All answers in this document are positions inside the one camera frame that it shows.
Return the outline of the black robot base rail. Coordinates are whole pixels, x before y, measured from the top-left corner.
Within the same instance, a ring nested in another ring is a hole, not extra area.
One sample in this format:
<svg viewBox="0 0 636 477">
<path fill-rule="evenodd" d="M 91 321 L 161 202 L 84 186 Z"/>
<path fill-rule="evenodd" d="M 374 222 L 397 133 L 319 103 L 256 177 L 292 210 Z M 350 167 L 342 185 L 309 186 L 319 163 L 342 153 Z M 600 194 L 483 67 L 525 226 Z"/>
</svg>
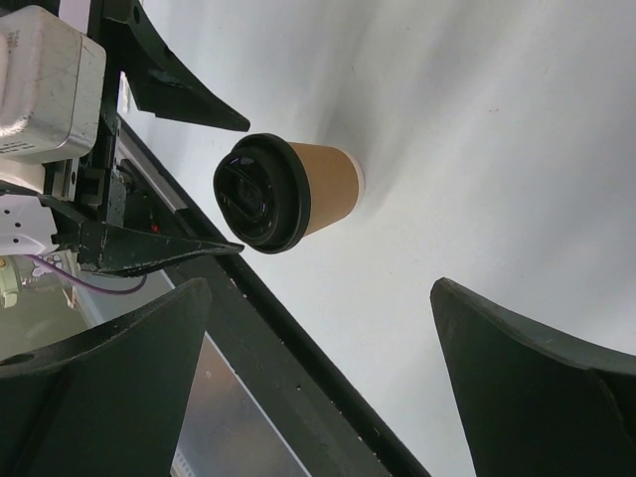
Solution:
<svg viewBox="0 0 636 477">
<path fill-rule="evenodd" d="M 177 453 L 198 476 L 422 476 L 425 467 L 237 255 L 164 267 L 206 280 L 206 335 Z"/>
</svg>

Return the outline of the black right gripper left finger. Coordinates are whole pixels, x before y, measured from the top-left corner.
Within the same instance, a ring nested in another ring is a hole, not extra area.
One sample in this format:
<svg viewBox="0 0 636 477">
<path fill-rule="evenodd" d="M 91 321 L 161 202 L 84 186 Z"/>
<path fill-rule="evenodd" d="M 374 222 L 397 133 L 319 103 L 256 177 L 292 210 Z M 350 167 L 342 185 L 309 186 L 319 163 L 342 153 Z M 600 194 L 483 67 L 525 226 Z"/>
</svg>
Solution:
<svg viewBox="0 0 636 477">
<path fill-rule="evenodd" d="M 4 476 L 167 476 L 211 305 L 192 279 L 1 363 Z"/>
</svg>

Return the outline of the brown paper coffee cup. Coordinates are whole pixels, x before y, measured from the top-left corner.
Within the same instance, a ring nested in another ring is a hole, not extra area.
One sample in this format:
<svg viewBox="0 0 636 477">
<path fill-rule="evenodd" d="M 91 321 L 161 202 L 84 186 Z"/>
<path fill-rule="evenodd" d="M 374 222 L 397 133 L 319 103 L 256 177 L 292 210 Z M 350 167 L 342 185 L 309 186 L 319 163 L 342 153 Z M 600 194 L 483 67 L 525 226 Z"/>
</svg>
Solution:
<svg viewBox="0 0 636 477">
<path fill-rule="evenodd" d="M 310 214 L 307 237 L 348 217 L 365 191 L 359 162 L 345 151 L 324 145 L 290 143 L 307 177 Z"/>
</svg>

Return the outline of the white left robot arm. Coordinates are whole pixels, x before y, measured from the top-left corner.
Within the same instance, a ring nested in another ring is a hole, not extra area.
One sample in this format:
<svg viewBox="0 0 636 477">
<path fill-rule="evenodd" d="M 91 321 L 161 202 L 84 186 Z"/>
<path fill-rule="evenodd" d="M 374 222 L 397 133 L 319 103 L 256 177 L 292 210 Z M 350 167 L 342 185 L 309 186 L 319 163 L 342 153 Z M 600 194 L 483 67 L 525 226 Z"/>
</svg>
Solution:
<svg viewBox="0 0 636 477">
<path fill-rule="evenodd" d="M 145 275 L 226 241 L 120 113 L 127 86 L 161 119 L 245 132 L 248 120 L 171 51 L 138 1 L 1 5 L 1 251 L 68 251 L 80 270 Z"/>
</svg>

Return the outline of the black coffee cup lid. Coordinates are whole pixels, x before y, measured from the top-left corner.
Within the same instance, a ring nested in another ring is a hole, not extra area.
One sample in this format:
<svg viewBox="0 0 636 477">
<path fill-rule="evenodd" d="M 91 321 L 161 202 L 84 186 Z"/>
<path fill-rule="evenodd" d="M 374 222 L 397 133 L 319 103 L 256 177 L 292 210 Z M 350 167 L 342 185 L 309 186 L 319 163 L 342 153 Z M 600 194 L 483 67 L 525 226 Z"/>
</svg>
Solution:
<svg viewBox="0 0 636 477">
<path fill-rule="evenodd" d="M 219 163 L 213 189 L 231 231 L 260 253 L 288 251 L 308 230 L 308 175 L 291 144 L 274 134 L 241 139 Z"/>
</svg>

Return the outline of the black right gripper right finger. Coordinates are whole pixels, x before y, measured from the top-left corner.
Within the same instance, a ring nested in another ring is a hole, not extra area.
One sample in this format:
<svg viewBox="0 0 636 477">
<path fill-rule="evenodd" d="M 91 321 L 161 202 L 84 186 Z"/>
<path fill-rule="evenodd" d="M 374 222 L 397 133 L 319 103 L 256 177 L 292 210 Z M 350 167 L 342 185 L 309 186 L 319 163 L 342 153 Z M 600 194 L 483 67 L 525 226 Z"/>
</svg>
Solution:
<svg viewBox="0 0 636 477">
<path fill-rule="evenodd" d="M 477 475 L 634 475 L 634 356 L 448 278 L 430 301 Z"/>
</svg>

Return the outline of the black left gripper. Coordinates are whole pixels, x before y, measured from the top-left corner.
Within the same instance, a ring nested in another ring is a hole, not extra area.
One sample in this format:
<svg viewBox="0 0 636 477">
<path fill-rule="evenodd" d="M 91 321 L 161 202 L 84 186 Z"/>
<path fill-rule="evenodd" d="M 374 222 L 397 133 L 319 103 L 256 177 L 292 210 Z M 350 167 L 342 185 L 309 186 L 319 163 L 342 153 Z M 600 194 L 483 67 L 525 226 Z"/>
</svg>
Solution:
<svg viewBox="0 0 636 477">
<path fill-rule="evenodd" d="M 158 118 L 246 132 L 249 121 L 214 95 L 172 52 L 138 1 L 105 1 L 101 45 L 106 51 L 102 103 L 117 108 L 120 76 L 135 104 Z M 80 159 L 44 166 L 39 198 L 47 232 L 77 256 L 84 272 L 137 277 L 205 255 L 231 255 L 243 246 L 215 236 L 190 208 L 169 210 L 149 228 L 149 190 L 123 152 L 128 124 L 101 125 L 96 145 Z"/>
</svg>

